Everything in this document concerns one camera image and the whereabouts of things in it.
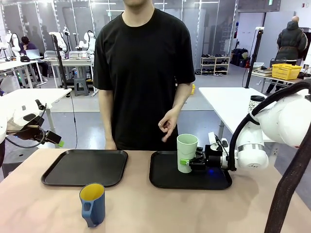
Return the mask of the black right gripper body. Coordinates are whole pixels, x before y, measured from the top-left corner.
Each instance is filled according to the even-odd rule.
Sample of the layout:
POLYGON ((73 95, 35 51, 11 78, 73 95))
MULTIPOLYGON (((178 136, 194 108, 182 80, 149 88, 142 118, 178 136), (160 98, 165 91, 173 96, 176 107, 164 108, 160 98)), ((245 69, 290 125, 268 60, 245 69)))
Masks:
POLYGON ((207 167, 221 167, 222 149, 219 146, 205 145, 205 158, 207 167))

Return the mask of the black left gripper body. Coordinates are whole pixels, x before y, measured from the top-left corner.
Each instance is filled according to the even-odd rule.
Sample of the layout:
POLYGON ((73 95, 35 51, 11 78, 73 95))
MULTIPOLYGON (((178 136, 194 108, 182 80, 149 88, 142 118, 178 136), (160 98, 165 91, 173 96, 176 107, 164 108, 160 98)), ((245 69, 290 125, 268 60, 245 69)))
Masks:
POLYGON ((14 136, 22 140, 33 140, 42 142, 45 139, 46 131, 38 125, 25 126, 21 131, 18 131, 14 136))

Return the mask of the person left hand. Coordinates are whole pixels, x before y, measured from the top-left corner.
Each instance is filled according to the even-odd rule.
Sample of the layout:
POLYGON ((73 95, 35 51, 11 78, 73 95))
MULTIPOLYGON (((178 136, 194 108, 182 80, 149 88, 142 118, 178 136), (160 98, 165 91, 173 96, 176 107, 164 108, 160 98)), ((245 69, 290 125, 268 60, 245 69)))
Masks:
POLYGON ((165 116, 159 121, 158 127, 165 134, 162 137, 162 141, 166 142, 172 135, 178 119, 179 113, 175 109, 169 110, 165 116))

